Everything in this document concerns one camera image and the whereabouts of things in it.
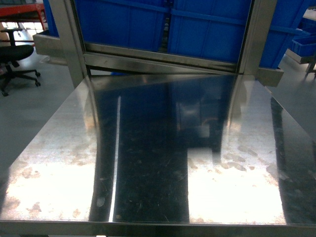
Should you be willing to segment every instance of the stainless steel table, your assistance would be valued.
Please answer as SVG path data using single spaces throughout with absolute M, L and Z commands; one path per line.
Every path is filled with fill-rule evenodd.
M 252 76 L 93 76 L 0 177 L 0 234 L 316 236 L 316 144 Z

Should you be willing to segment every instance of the concrete floor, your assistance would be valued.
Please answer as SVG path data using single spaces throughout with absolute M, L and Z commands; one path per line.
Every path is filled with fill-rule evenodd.
M 16 68 L 37 69 L 41 86 L 16 78 L 6 89 L 9 96 L 0 96 L 0 171 L 14 162 L 74 90 L 68 67 L 42 63 L 45 57 L 34 52 Z
M 279 67 L 284 75 L 277 87 L 269 87 L 274 98 L 316 141 L 316 80 L 314 73 L 305 77 L 307 64 L 299 65 L 284 56 Z

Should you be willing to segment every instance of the blue plastic crate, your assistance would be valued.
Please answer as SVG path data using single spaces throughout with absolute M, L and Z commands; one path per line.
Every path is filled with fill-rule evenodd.
M 316 27 L 301 29 L 300 32 L 301 34 L 295 36 L 294 39 L 316 35 Z
M 271 26 L 266 45 L 262 53 L 260 67 L 276 69 L 286 50 L 290 47 L 293 38 L 301 31 Z
M 173 8 L 181 11 L 246 20 L 251 0 L 174 0 Z
M 298 28 L 306 29 L 306 28 L 312 28 L 312 27 L 316 27 L 316 21 L 307 19 L 307 18 L 302 18 L 301 23 Z
M 313 56 L 316 52 L 316 36 L 294 39 L 291 50 L 301 57 Z
M 48 0 L 43 0 L 43 3 L 44 3 L 44 8 L 45 8 L 45 15 L 46 15 L 46 20 L 47 20 L 47 24 L 48 24 L 49 34 L 51 36 L 58 37 L 58 31 L 56 28 L 53 13 L 51 12 L 51 9 L 50 9 L 49 2 L 48 2 Z
M 310 3 L 311 0 L 278 0 L 271 25 L 296 29 Z
M 168 52 L 237 62 L 246 20 L 171 10 Z
M 169 11 L 162 5 L 162 0 L 76 0 L 85 41 L 150 51 L 157 51 L 161 45 Z

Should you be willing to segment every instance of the metal rail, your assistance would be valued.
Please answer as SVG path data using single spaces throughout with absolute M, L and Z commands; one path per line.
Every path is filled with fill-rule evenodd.
M 60 46 L 53 39 L 52 46 L 57 46 L 57 50 L 46 43 L 44 45 L 48 48 L 38 48 L 38 53 L 49 51 L 55 57 L 64 54 L 75 87 L 88 74 L 90 67 L 143 74 L 257 75 L 276 2 L 252 1 L 238 64 L 84 42 L 74 0 L 49 0 L 64 52 L 59 51 Z M 260 71 L 265 71 L 275 81 L 280 80 L 280 71 Z

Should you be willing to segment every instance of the black office chair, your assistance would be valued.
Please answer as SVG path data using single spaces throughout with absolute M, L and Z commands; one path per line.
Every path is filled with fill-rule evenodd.
M 8 96 L 9 94 L 5 91 L 6 86 L 13 78 L 23 78 L 28 80 L 34 80 L 36 86 L 40 86 L 40 82 L 36 78 L 24 75 L 25 73 L 35 73 L 36 77 L 40 76 L 40 73 L 36 70 L 24 70 L 24 71 L 13 71 L 10 67 L 10 63 L 17 68 L 19 66 L 19 60 L 29 57 L 34 49 L 31 45 L 15 45 L 15 40 L 13 33 L 14 31 L 21 31 L 21 28 L 15 29 L 4 29 L 1 32 L 7 32 L 9 34 L 11 46 L 0 47 L 0 63 L 5 64 L 7 72 L 0 76 L 0 79 L 4 79 L 4 82 L 0 86 L 3 96 Z

